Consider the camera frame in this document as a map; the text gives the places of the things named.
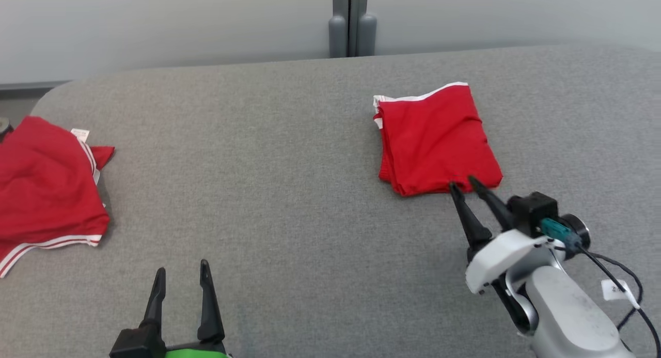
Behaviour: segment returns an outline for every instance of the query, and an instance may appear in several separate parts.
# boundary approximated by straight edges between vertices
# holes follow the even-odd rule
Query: crumpled red cloth
[[[468,176],[493,188],[502,172],[467,83],[419,97],[374,96],[383,156],[379,178],[403,196],[447,193],[450,182],[471,191]]]
[[[33,248],[99,245],[108,212],[97,190],[113,146],[26,117],[0,144],[0,278]]]

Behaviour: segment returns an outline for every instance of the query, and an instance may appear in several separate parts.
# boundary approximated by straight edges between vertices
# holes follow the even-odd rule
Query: black cable
[[[642,292],[643,292],[642,291],[642,282],[640,282],[640,280],[638,279],[638,276],[636,275],[636,273],[631,271],[628,267],[624,266],[624,264],[619,263],[618,261],[613,260],[609,257],[606,257],[604,255],[600,255],[600,254],[595,254],[595,252],[590,252],[590,254],[593,255],[594,257],[596,257],[597,259],[602,259],[602,260],[604,260],[608,263],[614,264],[614,266],[618,266],[626,274],[629,274],[633,278],[633,280],[636,282],[636,285],[638,286],[638,297],[636,297],[636,302],[638,302],[638,304],[642,303]],[[626,313],[626,316],[624,318],[622,318],[621,322],[618,323],[618,331],[621,330],[622,327],[624,327],[624,325],[628,322],[628,319],[631,318],[631,316],[635,312],[636,312],[636,309],[631,308],[631,310],[628,311],[628,313]]]
[[[592,262],[595,263],[600,269],[602,269],[604,274],[607,275],[608,278],[610,278],[610,280],[613,281],[613,283],[616,286],[618,286],[619,290],[621,290],[622,292],[626,292],[624,286],[613,276],[613,273],[608,271],[608,269],[604,266],[604,264],[602,264],[601,261],[597,260],[596,257],[594,257],[590,252],[588,252],[588,250],[586,250],[581,246],[578,247],[578,250],[584,255],[586,255],[590,260],[592,260]],[[647,317],[647,314],[645,314],[645,312],[642,311],[642,308],[640,308],[640,306],[638,306],[638,308],[639,308],[637,309],[638,313],[647,324],[647,327],[650,329],[650,332],[652,333],[652,337],[654,338],[654,344],[656,346],[656,358],[661,358],[661,341],[659,341],[659,334],[656,332],[656,328],[654,328],[654,325],[652,324],[650,318]]]

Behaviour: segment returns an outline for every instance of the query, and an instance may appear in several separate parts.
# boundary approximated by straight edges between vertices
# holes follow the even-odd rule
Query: folded fabric edge
[[[467,86],[468,83],[463,82],[463,81],[456,81],[453,83],[448,83],[444,85],[443,87],[440,87],[439,89],[432,90],[429,92],[429,94],[424,94],[422,96],[407,96],[407,97],[399,97],[399,98],[392,98],[392,97],[387,97],[383,95],[375,95],[374,96],[374,101],[373,101],[373,106],[376,112],[379,112],[379,102],[395,102],[395,101],[422,101],[423,99],[426,99],[427,97],[435,94],[436,92],[439,92],[439,90],[446,89],[448,87],[453,87],[455,85],[465,85]]]
[[[101,242],[101,236],[101,234],[93,234],[88,236],[61,236],[59,238],[47,240],[46,242],[42,243],[21,243],[14,247],[14,249],[11,250],[9,254],[7,254],[4,259],[2,259],[2,261],[0,261],[0,278],[4,278],[5,275],[7,275],[9,272],[9,269],[11,269],[11,267],[14,266],[14,264],[19,261],[19,259],[24,254],[33,248],[52,250],[54,248],[77,243],[87,243],[92,247],[97,247],[99,242]]]

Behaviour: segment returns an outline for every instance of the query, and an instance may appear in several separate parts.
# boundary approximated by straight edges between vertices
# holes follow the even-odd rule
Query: green plastic part
[[[228,358],[219,351],[179,349],[168,351],[165,358]]]

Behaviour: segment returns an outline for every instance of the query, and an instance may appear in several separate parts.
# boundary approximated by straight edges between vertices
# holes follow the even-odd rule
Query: teal connector
[[[574,231],[567,228],[565,225],[552,219],[542,219],[540,229],[545,236],[564,243],[567,250],[572,253],[576,254],[579,252],[579,248],[583,241],[578,234],[574,233]]]

